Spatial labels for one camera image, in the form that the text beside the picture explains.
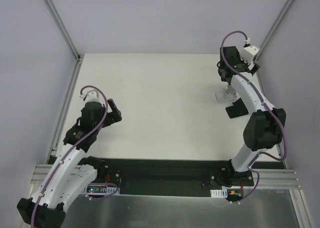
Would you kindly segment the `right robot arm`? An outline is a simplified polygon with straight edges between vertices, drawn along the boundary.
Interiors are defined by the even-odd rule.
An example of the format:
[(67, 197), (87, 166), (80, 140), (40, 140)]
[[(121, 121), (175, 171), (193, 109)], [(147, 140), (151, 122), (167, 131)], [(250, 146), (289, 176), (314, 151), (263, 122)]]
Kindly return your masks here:
[(221, 94), (232, 102), (226, 112), (231, 119), (249, 115), (243, 131), (244, 145), (231, 159), (231, 169), (225, 172), (226, 182), (234, 186), (242, 181), (242, 172), (248, 171), (259, 155), (282, 141), (286, 112), (275, 108), (254, 84), (253, 74), (259, 66), (253, 59), (258, 47), (249, 45), (238, 51), (235, 46), (227, 46), (220, 50), (218, 74), (228, 83)]

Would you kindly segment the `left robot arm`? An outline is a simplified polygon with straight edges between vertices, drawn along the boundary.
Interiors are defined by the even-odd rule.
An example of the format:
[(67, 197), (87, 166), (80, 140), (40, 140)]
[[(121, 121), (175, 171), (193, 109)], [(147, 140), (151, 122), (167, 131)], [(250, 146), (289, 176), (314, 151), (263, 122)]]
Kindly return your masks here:
[(33, 228), (59, 228), (73, 201), (92, 182), (107, 187), (108, 174), (102, 159), (86, 154), (99, 131), (122, 120), (112, 99), (85, 102), (81, 116), (67, 131), (63, 146), (50, 171), (30, 198), (22, 198), (17, 210)]

